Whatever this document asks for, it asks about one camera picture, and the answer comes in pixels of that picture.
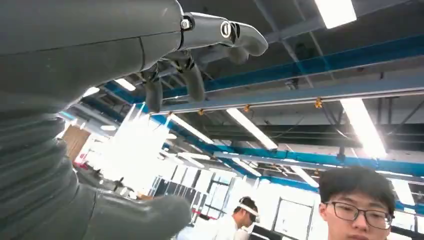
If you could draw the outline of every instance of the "screw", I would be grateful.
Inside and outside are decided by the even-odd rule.
[[[228,38],[231,35],[231,24],[229,21],[223,21],[221,23],[221,35],[224,38]]]
[[[189,29],[191,26],[190,26],[190,21],[188,20],[188,19],[183,19],[182,21],[181,21],[181,28],[183,29],[183,30],[186,30],[186,29]]]

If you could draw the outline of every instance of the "wooden panel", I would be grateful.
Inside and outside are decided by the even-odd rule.
[[[89,132],[81,130],[78,126],[69,126],[63,134],[62,138],[67,143],[66,154],[72,162],[78,157],[89,136]]]

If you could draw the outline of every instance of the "ceiling light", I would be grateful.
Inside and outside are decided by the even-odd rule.
[[[247,171],[249,171],[251,174],[255,175],[256,177],[261,177],[262,174],[260,174],[258,171],[256,171],[255,169],[253,169],[251,166],[247,165],[245,162],[241,161],[240,158],[238,157],[233,157],[232,160],[240,165],[242,168],[246,169]]]
[[[251,132],[267,149],[277,149],[278,146],[267,137],[258,127],[256,127],[243,113],[237,108],[229,108],[226,110],[239,124]]]
[[[254,161],[251,161],[251,162],[249,163],[249,166],[251,166],[252,168],[257,168],[257,167],[259,167],[259,165],[258,165],[256,162],[254,162]]]
[[[177,136],[175,136],[175,134],[168,133],[168,135],[166,136],[166,139],[177,139]]]
[[[70,124],[71,124],[72,126],[77,125],[77,123],[78,123],[78,118],[75,118],[74,120],[70,121]]]
[[[352,0],[315,0],[327,29],[353,22],[357,19]]]
[[[390,175],[396,175],[396,176],[404,176],[404,177],[413,177],[411,174],[403,174],[403,173],[397,173],[397,172],[391,172],[391,171],[375,171],[379,174],[390,174]]]
[[[160,150],[160,153],[163,154],[164,156],[166,156],[168,159],[173,160],[177,164],[180,164],[180,165],[183,165],[184,164],[184,161],[181,160],[181,159],[179,159],[178,157],[176,157],[175,154],[171,154],[171,153],[169,153],[167,151],[164,151],[164,150]]]
[[[115,82],[117,82],[119,85],[121,85],[122,87],[124,87],[130,92],[136,90],[136,86],[132,85],[129,81],[125,80],[124,78],[116,79]]]
[[[417,214],[417,212],[412,208],[404,207],[403,210],[405,211],[405,213]]]
[[[218,168],[209,168],[209,171],[217,173],[217,174],[225,175],[225,176],[228,176],[228,177],[237,176],[237,173],[235,173],[233,171],[227,171],[227,170],[222,170],[222,169],[218,169]]]
[[[117,129],[114,125],[103,125],[100,128],[104,131],[115,131]]]
[[[124,195],[127,192],[127,187],[122,188],[122,190],[120,191],[121,195]]]
[[[412,197],[410,185],[405,180],[390,179],[393,184],[394,191],[399,198],[399,201],[406,205],[415,206],[414,198]]]
[[[364,102],[360,98],[347,98],[340,100],[350,124],[362,143],[364,151],[372,158],[380,158],[386,155],[383,142],[376,127],[368,114]]]
[[[189,161],[190,163],[192,163],[193,165],[195,165],[196,167],[198,167],[198,168],[204,168],[205,167],[205,165],[203,165],[203,164],[201,164],[200,162],[198,162],[198,161],[196,161],[196,160],[194,160],[193,158],[191,158],[191,157],[188,157],[188,156],[181,156],[183,159],[185,159],[185,160],[187,160],[187,161]]]
[[[197,129],[195,129],[190,124],[188,124],[187,122],[185,122],[184,120],[182,120],[181,118],[179,118],[177,115],[171,114],[170,117],[178,125],[180,125],[181,127],[187,129],[192,134],[196,135],[198,138],[200,138],[201,140],[203,140],[205,143],[207,143],[207,144],[214,144],[214,141],[212,141],[209,137],[207,137],[203,133],[199,132]]]
[[[305,182],[307,182],[307,184],[311,185],[314,188],[319,187],[319,184],[314,179],[312,179],[312,177],[309,176],[302,168],[298,166],[291,166],[290,168],[295,173],[297,173],[297,175],[299,175],[299,177],[301,177]]]
[[[211,160],[211,157],[203,154],[196,154],[191,152],[180,152],[177,154],[180,157],[188,157],[193,159]]]
[[[79,126],[79,129],[80,129],[80,130],[83,130],[85,126],[86,126],[86,122],[83,122],[83,123],[81,124],[81,126]]]
[[[98,87],[90,87],[89,89],[87,89],[87,91],[85,91],[84,95],[82,95],[83,98],[93,95],[95,93],[98,93],[100,91],[100,89]]]

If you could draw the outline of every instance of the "black hair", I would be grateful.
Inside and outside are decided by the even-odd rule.
[[[238,202],[248,206],[255,211],[258,211],[258,207],[256,206],[255,201],[253,201],[249,196],[242,197]],[[238,206],[234,209],[234,213],[238,213],[240,210],[242,210],[242,208]]]
[[[365,167],[334,168],[321,173],[319,195],[327,203],[338,194],[359,192],[385,204],[389,213],[395,212],[395,195],[389,181]]]

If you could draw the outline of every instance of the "young man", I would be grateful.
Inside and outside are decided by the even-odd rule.
[[[233,214],[218,219],[210,236],[205,236],[204,239],[234,240],[237,230],[241,227],[248,228],[256,221],[257,216],[258,207],[256,207],[255,201],[248,196],[243,197],[234,209]]]
[[[328,240],[385,240],[395,211],[389,181],[363,167],[335,168],[319,179],[319,213]]]
[[[232,215],[226,215],[218,220],[209,220],[203,226],[184,229],[178,234],[178,240],[237,240],[237,231],[241,227],[249,227],[258,217],[258,208],[248,196],[240,199]]]

